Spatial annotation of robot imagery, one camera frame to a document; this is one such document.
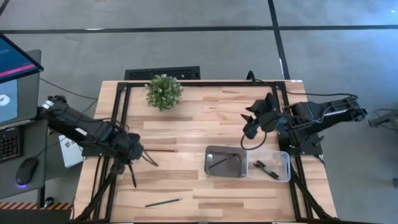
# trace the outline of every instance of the monitor screen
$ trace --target monitor screen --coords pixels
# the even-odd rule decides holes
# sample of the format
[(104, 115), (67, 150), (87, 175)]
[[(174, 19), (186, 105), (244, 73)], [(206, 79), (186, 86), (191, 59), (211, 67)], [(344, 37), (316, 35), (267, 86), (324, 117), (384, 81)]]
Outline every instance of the monitor screen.
[(5, 36), (0, 35), (0, 83), (31, 75), (42, 67)]

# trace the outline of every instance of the desk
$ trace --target desk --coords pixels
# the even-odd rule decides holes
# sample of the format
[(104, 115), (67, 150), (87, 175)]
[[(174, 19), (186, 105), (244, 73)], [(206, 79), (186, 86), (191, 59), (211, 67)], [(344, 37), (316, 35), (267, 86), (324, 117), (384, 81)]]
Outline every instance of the desk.
[[(118, 82), (103, 82), (96, 118), (110, 117)], [(286, 81), (287, 91), (304, 92), (301, 82)], [(126, 124), (141, 135), (146, 149), (178, 152), (150, 152), (158, 162), (154, 167), (137, 161), (133, 168), (137, 179), (134, 189), (129, 172), (118, 177), (112, 222), (265, 222), (295, 220), (288, 183), (246, 181), (207, 176), (203, 170), (208, 145), (239, 146), (245, 121), (241, 113), (254, 100), (263, 99), (271, 88), (266, 86), (187, 86), (181, 104), (159, 112), (146, 103), (144, 87), (131, 89)], [(306, 101), (305, 95), (289, 95), (290, 104)], [(261, 142), (260, 133), (250, 143)], [(268, 149), (279, 150), (277, 133), (269, 133)], [(323, 165), (313, 156), (303, 156), (303, 168), (309, 191), (330, 215), (335, 208)], [(76, 214), (90, 201), (96, 157), (84, 161), (75, 199)], [(298, 198), (305, 217), (302, 195)], [(144, 208), (144, 205), (183, 198), (182, 201)], [(103, 197), (100, 217), (104, 217), (107, 193)]]
[[(33, 59), (40, 62), (41, 51), (28, 51)], [(24, 122), (33, 119), (37, 112), (37, 99), (39, 97), (39, 73), (19, 78), (18, 80), (18, 117), (0, 124), (6, 126), (13, 123)], [(35, 174), (32, 181), (25, 187), (19, 187), (16, 184), (16, 172), (22, 161), (28, 157), (34, 157), (37, 153), (47, 147), (47, 121), (35, 121), (20, 126), (22, 133), (22, 145), (24, 155), (17, 159), (0, 163), (0, 198), (6, 198), (21, 194), (31, 190), (38, 189), (38, 207), (44, 205), (45, 194), (45, 167), (46, 153), (43, 152), (37, 159)]]

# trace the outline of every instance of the wooden table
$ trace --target wooden table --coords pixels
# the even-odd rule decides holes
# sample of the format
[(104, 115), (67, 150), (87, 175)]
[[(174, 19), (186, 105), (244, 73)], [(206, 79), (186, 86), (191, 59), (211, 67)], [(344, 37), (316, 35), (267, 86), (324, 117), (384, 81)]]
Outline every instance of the wooden table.
[[(111, 116), (117, 84), (116, 81), (103, 82), (95, 118)], [(286, 86), (287, 91), (304, 92), (302, 82), (286, 81)], [(271, 88), (266, 86), (185, 87), (182, 103), (160, 113), (158, 109), (148, 107), (147, 90), (144, 87), (134, 87), (126, 121), (130, 131), (141, 135), (141, 143), (146, 149), (178, 152), (150, 152), (159, 167), (143, 160), (135, 162), (133, 167), (137, 189), (132, 185), (128, 169), (124, 175), (118, 177), (111, 221), (295, 220), (288, 183), (207, 176), (203, 170), (205, 149), (208, 145), (239, 147), (245, 124), (240, 114), (249, 114), (245, 107), (251, 106), (254, 100), (263, 99), (267, 92), (271, 92)], [(306, 100), (305, 95), (289, 95), (290, 104)], [(119, 118), (122, 106), (120, 103)], [(262, 138), (263, 135), (259, 133), (251, 142), (246, 141), (245, 145), (256, 145)], [(265, 146), (279, 150), (276, 132), (268, 134)], [(302, 156), (302, 160), (309, 191), (326, 212), (335, 216), (324, 166), (313, 156)], [(96, 163), (96, 157), (84, 161), (76, 192), (76, 215), (90, 201)], [(298, 189), (297, 192), (302, 216), (305, 217), (302, 194)], [(99, 217), (104, 217), (107, 198), (105, 194)], [(150, 203), (175, 198), (183, 200), (157, 207), (144, 207)]]

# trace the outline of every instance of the potted plant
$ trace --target potted plant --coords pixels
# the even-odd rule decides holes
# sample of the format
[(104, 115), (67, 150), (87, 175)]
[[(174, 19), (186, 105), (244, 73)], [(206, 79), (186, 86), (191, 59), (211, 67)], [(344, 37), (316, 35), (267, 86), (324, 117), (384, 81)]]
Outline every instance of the potted plant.
[(156, 75), (145, 86), (148, 89), (148, 105), (158, 108), (159, 111), (169, 110), (180, 103), (179, 98), (183, 89), (176, 78), (168, 77), (166, 74)]

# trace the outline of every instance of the computer mouse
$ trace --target computer mouse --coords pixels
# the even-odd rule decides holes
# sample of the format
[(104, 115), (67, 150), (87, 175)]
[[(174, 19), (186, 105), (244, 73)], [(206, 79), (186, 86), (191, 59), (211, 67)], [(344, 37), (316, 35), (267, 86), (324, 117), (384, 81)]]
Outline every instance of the computer mouse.
[(11, 99), (7, 95), (0, 95), (0, 106), (6, 106), (10, 100)]
[(16, 181), (18, 185), (28, 184), (35, 173), (38, 160), (34, 157), (25, 159), (17, 170)]

